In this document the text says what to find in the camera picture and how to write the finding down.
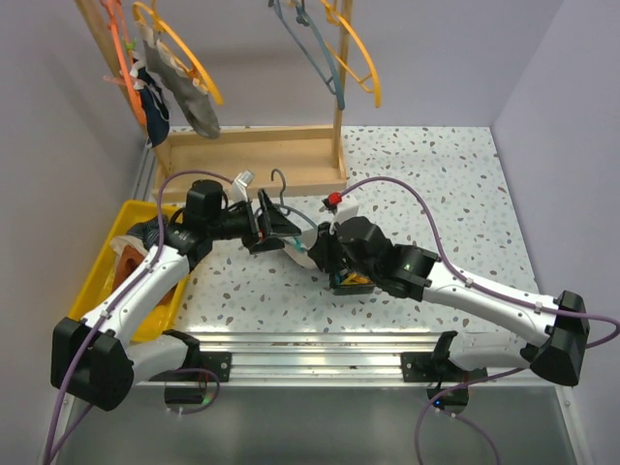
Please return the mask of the teal hanger with grey underwear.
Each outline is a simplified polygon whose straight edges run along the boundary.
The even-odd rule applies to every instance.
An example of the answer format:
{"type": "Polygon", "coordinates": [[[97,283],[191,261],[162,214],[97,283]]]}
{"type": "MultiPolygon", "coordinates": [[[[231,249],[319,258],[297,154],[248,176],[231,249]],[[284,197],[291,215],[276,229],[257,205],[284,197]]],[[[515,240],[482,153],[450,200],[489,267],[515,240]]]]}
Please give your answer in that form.
{"type": "Polygon", "coordinates": [[[285,174],[278,168],[274,168],[270,172],[270,180],[274,181],[275,177],[278,177],[280,180],[280,188],[278,193],[278,208],[280,209],[280,211],[285,216],[290,216],[291,214],[294,214],[297,218],[303,220],[314,232],[316,232],[318,230],[318,224],[313,219],[311,219],[307,214],[303,213],[302,211],[285,204],[285,193],[287,191],[287,178],[285,174]]]}

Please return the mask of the navy striped underwear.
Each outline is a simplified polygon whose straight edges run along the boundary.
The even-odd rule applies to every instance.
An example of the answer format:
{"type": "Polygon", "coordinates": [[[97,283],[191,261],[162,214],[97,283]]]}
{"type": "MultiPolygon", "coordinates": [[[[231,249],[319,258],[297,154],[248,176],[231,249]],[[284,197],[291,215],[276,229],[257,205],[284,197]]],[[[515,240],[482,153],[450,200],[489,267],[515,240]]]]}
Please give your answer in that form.
{"type": "Polygon", "coordinates": [[[139,240],[146,252],[154,246],[160,246],[160,228],[159,220],[157,216],[153,218],[134,224],[129,230],[127,235],[139,240]]]}

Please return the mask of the rust orange underwear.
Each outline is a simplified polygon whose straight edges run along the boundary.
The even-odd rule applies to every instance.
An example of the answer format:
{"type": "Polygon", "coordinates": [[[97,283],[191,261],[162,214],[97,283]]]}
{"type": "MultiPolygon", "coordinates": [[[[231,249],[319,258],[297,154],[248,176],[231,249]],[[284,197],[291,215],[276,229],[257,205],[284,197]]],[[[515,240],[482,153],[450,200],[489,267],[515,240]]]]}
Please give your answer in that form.
{"type": "Polygon", "coordinates": [[[144,254],[132,245],[125,245],[119,256],[114,278],[112,281],[112,290],[115,291],[142,263],[144,254]]]}

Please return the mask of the grey underwear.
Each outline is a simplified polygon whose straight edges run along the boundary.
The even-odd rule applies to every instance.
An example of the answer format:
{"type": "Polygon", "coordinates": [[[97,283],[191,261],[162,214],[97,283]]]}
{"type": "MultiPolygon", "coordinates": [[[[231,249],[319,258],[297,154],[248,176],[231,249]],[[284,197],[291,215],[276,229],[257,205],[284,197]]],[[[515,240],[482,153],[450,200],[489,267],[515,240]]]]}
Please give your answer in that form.
{"type": "Polygon", "coordinates": [[[147,70],[156,74],[171,92],[186,121],[198,135],[218,139],[220,125],[207,92],[200,88],[196,78],[187,76],[149,25],[139,21],[135,25],[143,43],[147,70]]]}
{"type": "Polygon", "coordinates": [[[303,268],[316,270],[317,264],[309,256],[309,250],[315,245],[317,231],[310,229],[300,235],[283,238],[284,252],[298,265],[303,268]]]}

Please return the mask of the yellow plastic hanger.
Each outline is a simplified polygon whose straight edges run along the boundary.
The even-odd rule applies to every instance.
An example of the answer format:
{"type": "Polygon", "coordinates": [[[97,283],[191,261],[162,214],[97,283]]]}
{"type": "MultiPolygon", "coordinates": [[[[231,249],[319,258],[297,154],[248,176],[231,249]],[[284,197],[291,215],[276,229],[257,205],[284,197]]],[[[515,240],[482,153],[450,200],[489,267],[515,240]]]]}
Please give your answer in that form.
{"type": "MultiPolygon", "coordinates": [[[[282,2],[282,6],[287,21],[325,69],[326,64],[311,32],[295,23],[295,10],[292,1],[282,2]]],[[[349,80],[371,97],[375,108],[380,108],[383,104],[383,87],[379,69],[366,43],[353,26],[353,3],[351,1],[321,1],[319,3],[325,24],[336,31],[337,43],[323,34],[322,28],[312,16],[306,2],[305,7],[308,14],[314,19],[327,42],[329,51],[332,53],[344,93],[345,84],[349,80]]]]}

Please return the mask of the blue-grey hanger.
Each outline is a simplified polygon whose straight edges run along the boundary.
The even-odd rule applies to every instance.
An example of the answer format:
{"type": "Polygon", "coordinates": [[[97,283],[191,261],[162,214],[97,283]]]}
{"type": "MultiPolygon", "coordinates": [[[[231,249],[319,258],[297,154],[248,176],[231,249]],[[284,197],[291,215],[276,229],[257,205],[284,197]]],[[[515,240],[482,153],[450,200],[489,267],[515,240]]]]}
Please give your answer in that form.
{"type": "Polygon", "coordinates": [[[305,2],[304,1],[292,1],[293,9],[294,9],[294,22],[298,24],[300,27],[304,27],[308,29],[320,51],[320,55],[325,62],[326,68],[324,69],[321,66],[320,61],[311,53],[306,44],[301,40],[299,35],[296,33],[295,29],[291,26],[291,24],[287,21],[284,14],[284,9],[282,6],[282,2],[279,0],[268,0],[267,7],[271,9],[276,17],[279,19],[281,24],[284,26],[290,37],[293,39],[295,44],[301,50],[302,54],[305,56],[307,61],[310,63],[311,67],[314,69],[316,74],[320,77],[322,83],[327,88],[328,92],[335,98],[336,108],[339,110],[345,109],[345,93],[343,84],[341,83],[338,69],[335,65],[334,58],[332,53],[329,51],[327,47],[327,42],[324,39],[322,33],[317,27],[314,19],[308,14],[305,2]]]}

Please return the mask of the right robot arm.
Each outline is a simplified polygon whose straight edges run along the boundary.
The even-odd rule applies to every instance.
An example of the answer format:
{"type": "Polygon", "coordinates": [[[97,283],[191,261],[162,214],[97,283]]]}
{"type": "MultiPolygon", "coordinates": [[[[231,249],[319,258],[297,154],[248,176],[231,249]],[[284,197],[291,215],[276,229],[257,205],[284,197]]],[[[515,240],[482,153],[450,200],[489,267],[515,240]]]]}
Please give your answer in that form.
{"type": "Polygon", "coordinates": [[[501,328],[443,333],[431,357],[440,379],[506,367],[529,369],[560,386],[579,383],[590,332],[579,294],[529,294],[465,273],[434,252],[393,243],[363,216],[321,224],[308,256],[324,272],[350,270],[392,297],[444,305],[501,328]]]}

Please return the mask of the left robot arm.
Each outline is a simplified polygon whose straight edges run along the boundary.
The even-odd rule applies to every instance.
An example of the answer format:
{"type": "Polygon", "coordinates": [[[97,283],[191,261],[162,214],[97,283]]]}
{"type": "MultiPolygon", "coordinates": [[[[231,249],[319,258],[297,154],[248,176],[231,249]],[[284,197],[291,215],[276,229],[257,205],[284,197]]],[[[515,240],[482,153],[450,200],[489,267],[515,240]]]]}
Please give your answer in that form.
{"type": "Polygon", "coordinates": [[[238,239],[252,254],[279,250],[301,230],[265,191],[260,208],[251,201],[226,205],[223,186],[196,181],[186,196],[182,220],[168,222],[140,265],[111,295],[79,320],[64,318],[52,333],[50,382],[103,411],[118,407],[136,384],[174,375],[210,381],[199,341],[169,329],[146,343],[134,344],[142,321],[165,294],[188,277],[216,241],[238,239]]]}

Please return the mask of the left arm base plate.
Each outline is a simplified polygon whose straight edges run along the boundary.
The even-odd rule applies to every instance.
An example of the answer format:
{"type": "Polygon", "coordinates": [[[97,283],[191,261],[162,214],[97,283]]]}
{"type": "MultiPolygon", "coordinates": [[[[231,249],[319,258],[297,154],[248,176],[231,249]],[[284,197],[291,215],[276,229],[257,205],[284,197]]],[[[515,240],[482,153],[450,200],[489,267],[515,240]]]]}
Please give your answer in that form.
{"type": "Polygon", "coordinates": [[[221,383],[230,380],[233,355],[230,352],[200,352],[192,361],[180,368],[164,372],[160,378],[166,382],[199,382],[206,384],[216,376],[221,383]]]}

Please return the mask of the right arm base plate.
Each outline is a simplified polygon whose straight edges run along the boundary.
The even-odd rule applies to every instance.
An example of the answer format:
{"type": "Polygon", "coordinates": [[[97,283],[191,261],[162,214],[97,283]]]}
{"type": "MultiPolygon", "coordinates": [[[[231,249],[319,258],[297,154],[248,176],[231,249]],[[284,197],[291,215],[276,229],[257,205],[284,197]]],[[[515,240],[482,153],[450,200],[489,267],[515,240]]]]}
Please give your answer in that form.
{"type": "Polygon", "coordinates": [[[459,384],[482,379],[488,375],[485,368],[466,371],[450,361],[436,363],[429,352],[401,353],[400,368],[405,383],[459,384]]]}

